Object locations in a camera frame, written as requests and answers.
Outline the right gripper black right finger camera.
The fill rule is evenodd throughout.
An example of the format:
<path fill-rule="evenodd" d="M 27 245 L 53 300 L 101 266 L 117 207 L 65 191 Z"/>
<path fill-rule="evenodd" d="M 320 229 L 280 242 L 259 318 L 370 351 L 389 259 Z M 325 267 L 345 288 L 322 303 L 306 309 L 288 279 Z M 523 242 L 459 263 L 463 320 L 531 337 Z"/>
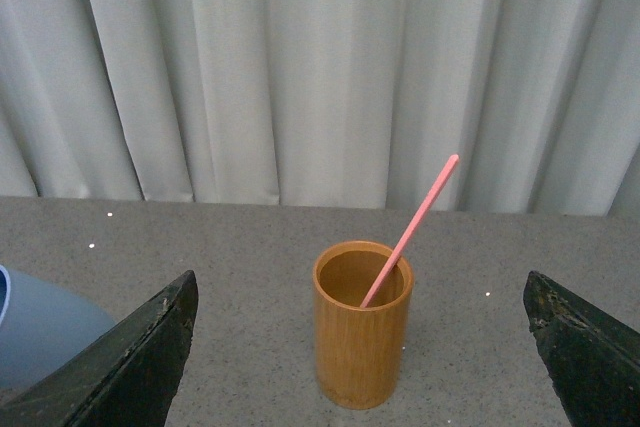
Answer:
<path fill-rule="evenodd" d="M 639 333 L 537 271 L 523 304 L 570 424 L 637 426 Z"/>

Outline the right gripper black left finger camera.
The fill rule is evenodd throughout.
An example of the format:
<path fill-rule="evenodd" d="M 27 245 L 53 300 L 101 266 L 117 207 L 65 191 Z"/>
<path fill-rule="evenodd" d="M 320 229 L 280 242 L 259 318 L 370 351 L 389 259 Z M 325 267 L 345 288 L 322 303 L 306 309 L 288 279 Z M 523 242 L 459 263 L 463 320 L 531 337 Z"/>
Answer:
<path fill-rule="evenodd" d="M 190 354 L 187 270 L 64 366 L 1 407 L 4 426 L 162 426 Z"/>

